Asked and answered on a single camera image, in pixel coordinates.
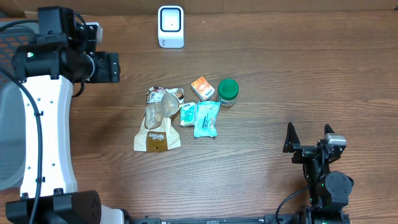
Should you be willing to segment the green lid jar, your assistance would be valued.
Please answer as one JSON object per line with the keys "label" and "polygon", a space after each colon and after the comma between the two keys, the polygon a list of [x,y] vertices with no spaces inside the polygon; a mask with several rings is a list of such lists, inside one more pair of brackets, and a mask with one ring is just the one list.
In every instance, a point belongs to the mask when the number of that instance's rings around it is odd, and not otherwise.
{"label": "green lid jar", "polygon": [[233,79],[224,79],[218,85],[218,101],[221,106],[231,107],[236,103],[239,85]]}

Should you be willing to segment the brown white snack bag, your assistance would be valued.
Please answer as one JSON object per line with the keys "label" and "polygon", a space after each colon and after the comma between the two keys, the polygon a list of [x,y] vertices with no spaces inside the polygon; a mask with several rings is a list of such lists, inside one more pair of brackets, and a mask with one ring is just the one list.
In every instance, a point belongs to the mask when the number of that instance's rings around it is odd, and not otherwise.
{"label": "brown white snack bag", "polygon": [[139,152],[164,152],[181,146],[172,118],[184,104],[182,88],[152,86],[146,91],[146,109],[133,149]]}

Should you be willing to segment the teal wet wipes pack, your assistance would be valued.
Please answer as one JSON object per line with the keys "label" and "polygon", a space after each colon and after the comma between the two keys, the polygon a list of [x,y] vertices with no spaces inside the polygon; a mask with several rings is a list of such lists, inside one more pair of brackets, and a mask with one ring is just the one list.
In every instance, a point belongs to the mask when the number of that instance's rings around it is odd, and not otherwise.
{"label": "teal wet wipes pack", "polygon": [[193,132],[195,138],[217,136],[215,124],[220,106],[218,101],[202,101],[197,104],[197,116]]}

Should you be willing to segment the green tissue pack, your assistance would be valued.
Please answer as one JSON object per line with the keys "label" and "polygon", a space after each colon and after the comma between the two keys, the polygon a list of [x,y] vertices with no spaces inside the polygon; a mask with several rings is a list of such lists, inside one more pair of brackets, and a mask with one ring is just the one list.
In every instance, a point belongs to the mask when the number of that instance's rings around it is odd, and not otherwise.
{"label": "green tissue pack", "polygon": [[180,109],[180,125],[183,127],[194,126],[197,113],[197,104],[185,103]]}

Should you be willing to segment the orange tissue pack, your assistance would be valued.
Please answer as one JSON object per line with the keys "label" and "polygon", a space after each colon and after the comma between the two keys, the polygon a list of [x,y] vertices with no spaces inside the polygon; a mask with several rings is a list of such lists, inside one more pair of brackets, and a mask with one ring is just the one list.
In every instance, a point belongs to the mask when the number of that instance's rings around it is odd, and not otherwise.
{"label": "orange tissue pack", "polygon": [[210,85],[203,76],[192,82],[191,87],[202,101],[211,99],[216,92],[213,86]]}

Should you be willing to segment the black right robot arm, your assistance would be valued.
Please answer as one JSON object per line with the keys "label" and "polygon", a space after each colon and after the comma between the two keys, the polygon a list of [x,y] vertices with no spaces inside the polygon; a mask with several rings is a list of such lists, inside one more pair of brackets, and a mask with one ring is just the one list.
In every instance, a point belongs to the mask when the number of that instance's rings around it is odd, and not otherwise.
{"label": "black right robot arm", "polygon": [[[314,146],[302,145],[294,125],[288,124],[283,152],[293,154],[292,163],[303,165],[307,186],[280,203],[275,212],[277,223],[351,222],[349,215],[343,213],[343,208],[348,205],[354,180],[342,172],[330,170],[330,164],[341,158],[345,148],[345,137],[336,134],[329,124],[324,127],[324,138],[318,140]],[[279,212],[282,206],[305,191],[309,192],[310,206],[281,218]]]}

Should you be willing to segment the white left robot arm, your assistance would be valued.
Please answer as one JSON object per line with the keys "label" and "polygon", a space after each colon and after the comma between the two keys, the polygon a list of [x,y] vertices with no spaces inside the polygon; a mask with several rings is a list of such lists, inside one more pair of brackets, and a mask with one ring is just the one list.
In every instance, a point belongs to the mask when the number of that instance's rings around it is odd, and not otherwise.
{"label": "white left robot arm", "polygon": [[70,152],[73,87],[117,83],[117,53],[99,52],[102,28],[72,9],[41,7],[39,32],[12,57],[8,78],[21,90],[25,111],[25,168],[19,200],[6,204],[12,223],[127,223],[128,214],[80,192]]}

